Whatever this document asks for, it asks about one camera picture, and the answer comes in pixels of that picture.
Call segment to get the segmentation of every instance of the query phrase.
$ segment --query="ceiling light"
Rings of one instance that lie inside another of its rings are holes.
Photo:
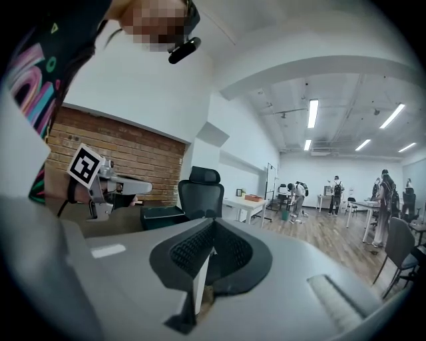
[[[308,151],[311,148],[312,140],[306,140],[305,142],[305,151]]]
[[[386,122],[384,122],[382,124],[382,126],[380,127],[380,129],[384,129],[386,128],[390,122],[392,122],[395,117],[405,108],[405,104],[400,104],[398,105],[398,107],[396,108],[396,110],[393,112],[393,114],[391,116],[389,116],[389,118],[386,120]]]
[[[308,128],[314,128],[315,127],[315,122],[317,121],[318,104],[319,103],[320,102],[317,99],[313,99],[313,100],[310,101]]]
[[[402,148],[399,153],[402,153],[403,151],[406,151],[408,148],[411,148],[412,146],[415,146],[415,143],[411,143],[409,146],[406,146],[405,148]]]
[[[364,148],[368,142],[370,142],[371,140],[365,140],[364,142],[362,142],[362,145],[360,145],[358,148],[355,149],[355,151],[360,151],[362,148]]]

